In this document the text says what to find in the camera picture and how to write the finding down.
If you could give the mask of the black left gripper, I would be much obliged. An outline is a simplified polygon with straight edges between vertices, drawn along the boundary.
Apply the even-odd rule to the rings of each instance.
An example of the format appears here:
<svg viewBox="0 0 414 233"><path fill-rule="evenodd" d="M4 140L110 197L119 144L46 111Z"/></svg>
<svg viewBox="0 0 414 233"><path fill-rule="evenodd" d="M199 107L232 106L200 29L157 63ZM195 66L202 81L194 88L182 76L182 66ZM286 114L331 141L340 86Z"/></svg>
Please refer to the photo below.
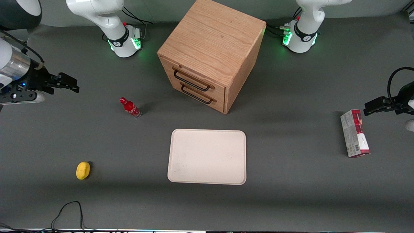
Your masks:
<svg viewBox="0 0 414 233"><path fill-rule="evenodd" d="M397 115L405 113L414 115L413 110L414 82L403 86L395 97L391 96L391 82L389 83L389 98L378 97L364 104L364 115L369 116L374 113L392 112Z"/></svg>

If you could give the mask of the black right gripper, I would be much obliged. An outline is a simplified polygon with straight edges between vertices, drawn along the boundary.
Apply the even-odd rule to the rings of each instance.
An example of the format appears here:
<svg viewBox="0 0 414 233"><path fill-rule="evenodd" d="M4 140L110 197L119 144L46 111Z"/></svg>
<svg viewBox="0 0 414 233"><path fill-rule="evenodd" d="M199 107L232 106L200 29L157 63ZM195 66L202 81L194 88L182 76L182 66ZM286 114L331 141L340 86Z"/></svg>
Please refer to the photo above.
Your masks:
<svg viewBox="0 0 414 233"><path fill-rule="evenodd" d="M77 79L61 72L55 76L50 74L46 67L39 70L30 68L19 80L15 81L16 91L40 91L48 94L54 94L54 89L68 89L79 93Z"/></svg>

